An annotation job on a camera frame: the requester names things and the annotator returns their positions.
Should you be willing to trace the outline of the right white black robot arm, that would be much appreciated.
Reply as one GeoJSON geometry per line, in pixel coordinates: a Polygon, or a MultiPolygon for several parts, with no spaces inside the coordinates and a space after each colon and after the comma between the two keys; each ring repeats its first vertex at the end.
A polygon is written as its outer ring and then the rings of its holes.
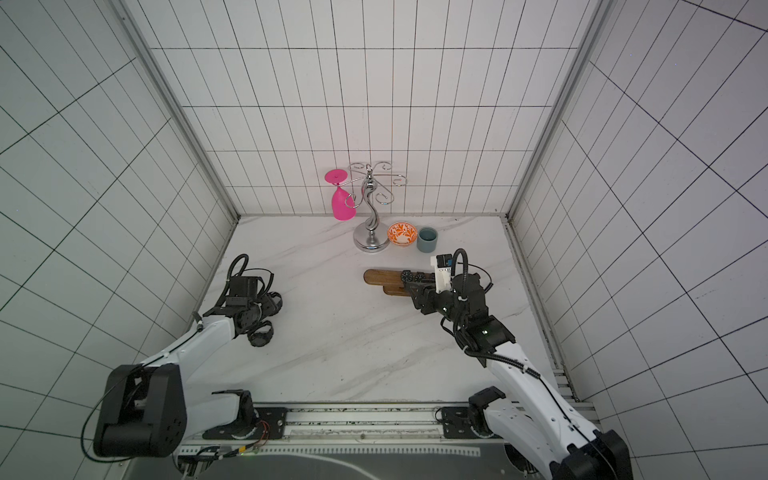
{"type": "Polygon", "coordinates": [[[441,314],[460,350],[497,379],[471,405],[476,435],[501,437],[546,479],[632,478],[625,441],[599,430],[535,370],[514,335],[489,313],[478,275],[445,281],[404,271],[401,280],[415,308],[441,314]]]}

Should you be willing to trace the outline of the brown wooden watch stand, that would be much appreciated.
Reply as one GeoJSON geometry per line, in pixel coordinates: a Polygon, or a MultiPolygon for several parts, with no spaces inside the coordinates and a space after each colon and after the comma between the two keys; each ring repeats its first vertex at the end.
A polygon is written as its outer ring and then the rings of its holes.
{"type": "MultiPolygon", "coordinates": [[[[409,294],[405,291],[404,284],[401,281],[402,271],[403,270],[368,269],[363,273],[363,280],[368,285],[381,287],[386,295],[407,297],[409,294]]],[[[435,282],[434,273],[415,270],[411,271],[415,272],[416,281],[435,282]]]]}

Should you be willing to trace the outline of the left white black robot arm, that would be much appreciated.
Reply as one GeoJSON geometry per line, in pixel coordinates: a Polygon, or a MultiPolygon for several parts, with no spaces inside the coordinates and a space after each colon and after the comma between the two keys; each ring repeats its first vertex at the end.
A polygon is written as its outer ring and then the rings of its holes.
{"type": "Polygon", "coordinates": [[[214,353],[243,335],[254,347],[273,335],[271,317],[283,306],[270,281],[229,278],[212,308],[181,338],[108,377],[96,422],[93,452],[99,457],[167,457],[189,438],[211,431],[224,438],[264,436],[252,396],[243,389],[190,395],[192,375],[214,353]]]}

